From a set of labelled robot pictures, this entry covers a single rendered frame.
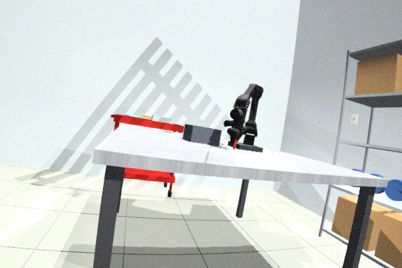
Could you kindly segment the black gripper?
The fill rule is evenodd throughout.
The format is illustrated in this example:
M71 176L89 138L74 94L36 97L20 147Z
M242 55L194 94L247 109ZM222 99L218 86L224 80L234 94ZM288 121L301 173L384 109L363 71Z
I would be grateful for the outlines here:
M234 128L228 128L227 133L230 135L231 145L233 145L236 140L238 142L246 132L247 127L244 126L245 122L245 119L234 119Z

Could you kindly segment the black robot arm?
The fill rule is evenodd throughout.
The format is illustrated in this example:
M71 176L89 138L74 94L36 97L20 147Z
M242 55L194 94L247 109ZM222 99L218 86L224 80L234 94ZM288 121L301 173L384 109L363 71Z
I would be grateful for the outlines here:
M233 106L233 110L230 112L230 116L233 121L224 121L224 127L232 126L234 128L234 119L246 119L247 108L250 104L251 106L249 111L248 121L245 123L245 127L247 127L246 132L244 133L244 141L243 144L248 146L255 146L254 139L258 136L258 130L256 125L256 113L258 109L259 99L262 97L264 93L264 88L260 87L257 84L249 84L248 88L245 90L244 94L238 96ZM252 135L249 135L252 134Z

